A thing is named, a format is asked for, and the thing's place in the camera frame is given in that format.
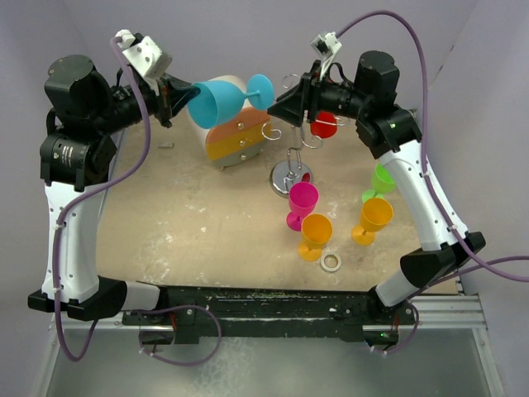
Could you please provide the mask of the blue plastic wine glass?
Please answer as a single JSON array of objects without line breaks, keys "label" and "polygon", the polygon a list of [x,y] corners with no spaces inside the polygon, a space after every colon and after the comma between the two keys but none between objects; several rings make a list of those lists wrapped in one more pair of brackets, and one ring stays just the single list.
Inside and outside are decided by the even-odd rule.
[{"label": "blue plastic wine glass", "polygon": [[267,110],[274,102],[274,87],[263,74],[253,75],[246,91],[226,80],[208,80],[192,84],[198,95],[188,102],[191,119],[199,127],[209,129],[235,118],[248,101],[253,108]]}]

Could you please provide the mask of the red plastic wine glass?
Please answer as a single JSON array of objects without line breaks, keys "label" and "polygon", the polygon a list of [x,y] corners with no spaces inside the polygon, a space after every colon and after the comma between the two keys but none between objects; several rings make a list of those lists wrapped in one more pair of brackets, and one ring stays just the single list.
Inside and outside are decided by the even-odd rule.
[{"label": "red plastic wine glass", "polygon": [[337,129],[336,117],[330,112],[320,111],[315,121],[310,124],[311,133],[321,139],[334,136]]}]

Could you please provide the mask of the chrome wine glass rack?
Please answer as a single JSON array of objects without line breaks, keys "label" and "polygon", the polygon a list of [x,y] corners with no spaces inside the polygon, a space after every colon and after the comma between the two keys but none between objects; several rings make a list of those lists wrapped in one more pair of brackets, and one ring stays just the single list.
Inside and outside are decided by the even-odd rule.
[{"label": "chrome wine glass rack", "polygon": [[[350,125],[350,119],[336,117],[338,128]],[[314,136],[309,132],[309,138],[306,138],[304,127],[310,124],[307,117],[304,117],[301,127],[291,126],[293,136],[293,145],[287,149],[287,160],[280,161],[276,164],[269,174],[269,184],[272,190],[279,196],[287,198],[289,190],[298,182],[311,182],[313,173],[307,165],[302,162],[301,152],[304,148],[317,150],[323,147],[324,139]]]}]

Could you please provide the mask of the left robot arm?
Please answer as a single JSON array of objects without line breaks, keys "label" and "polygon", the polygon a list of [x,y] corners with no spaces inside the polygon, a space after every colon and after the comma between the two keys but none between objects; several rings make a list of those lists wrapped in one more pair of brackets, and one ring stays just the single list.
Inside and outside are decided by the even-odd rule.
[{"label": "left robot arm", "polygon": [[167,320],[163,288],[98,275],[99,219],[117,153],[112,136],[155,116],[163,127],[199,93],[169,74],[153,87],[133,68],[131,84],[110,86],[85,55],[67,55],[48,70],[45,94],[52,108],[41,144],[41,178],[49,210],[49,255],[42,286],[27,298],[30,309],[92,321],[140,310],[152,324]]}]

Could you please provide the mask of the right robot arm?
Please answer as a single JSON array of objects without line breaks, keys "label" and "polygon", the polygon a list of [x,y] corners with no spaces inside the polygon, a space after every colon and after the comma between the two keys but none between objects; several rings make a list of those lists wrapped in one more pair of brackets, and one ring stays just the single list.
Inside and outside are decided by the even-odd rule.
[{"label": "right robot arm", "polygon": [[433,169],[421,158],[422,133],[416,119],[397,104],[399,70],[391,55],[365,52],[352,82],[322,77],[320,61],[299,83],[279,96],[269,115],[296,127],[319,112],[355,119],[360,140],[388,171],[411,212],[420,246],[403,256],[400,268],[376,285],[369,317],[387,323],[397,305],[442,276],[458,270],[485,246],[481,232],[471,232],[455,213]]}]

